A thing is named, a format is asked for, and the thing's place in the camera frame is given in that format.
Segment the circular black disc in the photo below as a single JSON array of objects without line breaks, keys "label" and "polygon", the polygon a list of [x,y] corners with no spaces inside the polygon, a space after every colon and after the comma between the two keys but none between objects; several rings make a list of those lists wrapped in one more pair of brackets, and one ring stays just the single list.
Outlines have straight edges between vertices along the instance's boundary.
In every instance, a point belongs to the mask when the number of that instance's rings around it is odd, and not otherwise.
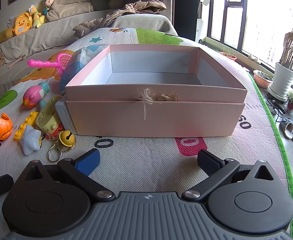
[{"label": "circular black disc", "polygon": [[70,230],[88,214],[90,200],[83,190],[58,182],[36,184],[3,203],[2,213],[11,230],[26,236],[54,236]]},{"label": "circular black disc", "polygon": [[293,201],[282,187],[272,185],[268,180],[224,185],[209,196],[208,211],[218,223],[240,233],[263,235],[285,229],[293,217]]}]

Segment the yellow pillow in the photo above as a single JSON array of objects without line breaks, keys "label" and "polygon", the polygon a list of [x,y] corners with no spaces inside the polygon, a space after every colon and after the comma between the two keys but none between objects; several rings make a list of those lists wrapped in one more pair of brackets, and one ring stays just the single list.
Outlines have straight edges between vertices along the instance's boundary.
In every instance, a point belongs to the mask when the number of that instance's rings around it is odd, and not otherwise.
[{"label": "yellow pillow", "polygon": [[4,31],[0,32],[0,43],[7,41],[8,39],[14,36],[12,32],[13,28],[5,29]]}]

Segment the pink toy racket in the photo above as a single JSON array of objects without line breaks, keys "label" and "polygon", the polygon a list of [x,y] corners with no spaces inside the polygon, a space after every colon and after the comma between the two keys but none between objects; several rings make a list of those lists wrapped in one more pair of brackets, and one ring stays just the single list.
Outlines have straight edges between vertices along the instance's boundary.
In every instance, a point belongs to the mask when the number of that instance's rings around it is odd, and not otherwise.
[{"label": "pink toy racket", "polygon": [[41,60],[33,60],[30,59],[28,61],[29,67],[54,67],[57,69],[58,77],[62,76],[64,68],[66,67],[67,63],[71,59],[71,56],[66,53],[61,53],[57,56],[56,62],[49,62],[49,61],[41,61]]}]

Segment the pair of slippers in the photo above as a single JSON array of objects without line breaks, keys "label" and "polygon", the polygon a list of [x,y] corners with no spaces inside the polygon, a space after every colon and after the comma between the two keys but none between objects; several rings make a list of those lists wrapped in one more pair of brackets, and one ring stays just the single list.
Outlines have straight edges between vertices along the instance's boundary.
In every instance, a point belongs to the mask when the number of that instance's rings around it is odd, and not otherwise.
[{"label": "pair of slippers", "polygon": [[283,118],[281,126],[285,137],[293,140],[293,122],[288,118]]}]

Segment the brown puffer jacket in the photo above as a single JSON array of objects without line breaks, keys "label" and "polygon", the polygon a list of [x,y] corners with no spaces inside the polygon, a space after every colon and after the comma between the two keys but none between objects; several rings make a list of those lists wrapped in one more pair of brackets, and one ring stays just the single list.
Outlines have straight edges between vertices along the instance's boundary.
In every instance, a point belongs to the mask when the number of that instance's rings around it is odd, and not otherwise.
[{"label": "brown puffer jacket", "polygon": [[165,4],[159,0],[139,0],[135,3],[128,3],[123,9],[110,12],[104,18],[85,21],[74,27],[73,30],[76,33],[73,36],[73,40],[82,38],[96,29],[110,27],[119,16],[139,13],[156,14],[165,9]]}]

